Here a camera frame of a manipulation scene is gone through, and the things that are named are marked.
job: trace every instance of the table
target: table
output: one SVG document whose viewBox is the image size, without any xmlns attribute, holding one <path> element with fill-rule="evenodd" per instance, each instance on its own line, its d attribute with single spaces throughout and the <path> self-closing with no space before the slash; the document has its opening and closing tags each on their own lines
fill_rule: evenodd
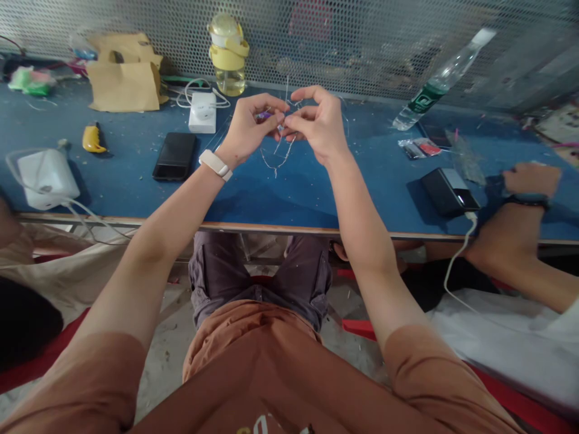
<svg viewBox="0 0 579 434">
<path fill-rule="evenodd" d="M 249 87 L 244 96 L 263 92 Z M 269 91 L 282 96 L 285 91 Z M 157 182 L 151 178 L 166 133 L 188 131 L 189 112 L 171 101 L 158 112 L 103 113 L 88 108 L 92 101 L 86 80 L 62 82 L 48 98 L 11 92 L 0 85 L 0 131 L 2 155 L 14 149 L 55 147 L 59 139 L 71 143 L 68 159 L 81 190 L 77 199 L 96 214 L 116 225 L 139 226 L 180 183 Z M 42 111 L 35 110 L 27 103 Z M 400 239 L 459 240 L 470 226 L 465 217 L 452 220 L 436 214 L 418 180 L 436 167 L 452 167 L 449 153 L 410 161 L 398 147 L 401 139 L 420 137 L 413 127 L 397 131 L 391 127 L 400 101 L 390 104 L 352 100 L 343 103 L 348 143 L 358 162 L 376 208 L 393 237 Z M 217 129 L 232 112 L 218 110 Z M 429 123 L 455 130 L 465 137 L 480 156 L 479 164 L 489 177 L 486 188 L 469 183 L 484 207 L 484 222 L 500 205 L 502 186 L 497 175 L 519 161 L 538 161 L 563 168 L 555 206 L 545 216 L 541 240 L 549 244 L 579 244 L 579 174 L 533 133 L 521 131 L 508 116 L 460 108 L 436 106 L 427 114 Z M 110 158 L 82 149 L 85 126 L 98 121 Z M 198 152 L 212 136 L 198 136 Z M 262 144 L 270 165 L 282 160 L 271 156 L 276 143 Z M 285 154 L 285 143 L 279 153 Z M 12 208 L 24 221 L 71 222 L 74 217 L 59 207 L 40 213 L 27 206 L 22 188 L 5 164 L 0 169 L 0 186 Z M 240 166 L 209 209 L 202 225 L 207 229 L 263 231 L 269 233 L 338 233 L 338 219 L 325 169 L 314 158 L 307 142 L 296 142 L 277 178 L 259 152 Z"/>
</svg>

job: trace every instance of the white charger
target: white charger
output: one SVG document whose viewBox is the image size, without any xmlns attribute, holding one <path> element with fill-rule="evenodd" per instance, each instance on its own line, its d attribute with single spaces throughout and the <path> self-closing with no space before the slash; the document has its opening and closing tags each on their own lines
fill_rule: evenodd
<svg viewBox="0 0 579 434">
<path fill-rule="evenodd" d="M 80 196 L 66 157 L 56 149 L 19 158 L 16 163 L 22 183 L 31 187 L 24 187 L 24 193 L 32 208 L 46 211 Z"/>
<path fill-rule="evenodd" d="M 189 131 L 197 134 L 215 134 L 217 98 L 213 92 L 193 92 L 189 112 Z"/>
</svg>

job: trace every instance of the perforated metal sheet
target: perforated metal sheet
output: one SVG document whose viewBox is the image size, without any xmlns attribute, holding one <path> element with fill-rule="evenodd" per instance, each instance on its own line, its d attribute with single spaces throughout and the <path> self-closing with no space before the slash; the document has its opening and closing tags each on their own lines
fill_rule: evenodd
<svg viewBox="0 0 579 434">
<path fill-rule="evenodd" d="M 32 55 L 69 58 L 80 26 L 139 30 L 166 71 L 207 76 L 206 26 L 219 11 L 243 26 L 247 79 L 265 86 L 289 75 L 290 86 L 409 99 L 481 27 L 498 34 L 446 103 L 510 109 L 555 82 L 578 85 L 562 78 L 579 72 L 577 0 L 0 0 L 0 34 Z M 14 51 L 3 40 L 0 50 Z"/>
</svg>

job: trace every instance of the orange t-shirt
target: orange t-shirt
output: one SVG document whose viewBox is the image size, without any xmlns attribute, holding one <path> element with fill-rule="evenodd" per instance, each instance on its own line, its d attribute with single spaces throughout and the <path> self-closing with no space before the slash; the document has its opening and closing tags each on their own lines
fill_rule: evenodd
<svg viewBox="0 0 579 434">
<path fill-rule="evenodd" d="M 523 433 L 431 329 L 396 330 L 384 354 L 392 391 L 298 314 L 240 300 L 205 320 L 184 384 L 134 427 L 146 351 L 102 333 L 67 348 L 0 433 Z"/>
</svg>

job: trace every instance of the white wristband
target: white wristband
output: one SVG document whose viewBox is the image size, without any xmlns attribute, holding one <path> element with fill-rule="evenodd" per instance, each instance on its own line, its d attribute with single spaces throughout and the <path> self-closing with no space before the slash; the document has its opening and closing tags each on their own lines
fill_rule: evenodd
<svg viewBox="0 0 579 434">
<path fill-rule="evenodd" d="M 225 182 L 229 181 L 229 178 L 231 178 L 231 175 L 233 175 L 233 172 L 229 170 L 229 167 L 209 149 L 206 149 L 201 153 L 201 156 L 199 157 L 199 164 L 202 163 L 212 168 L 213 171 L 221 178 L 223 178 Z"/>
</svg>

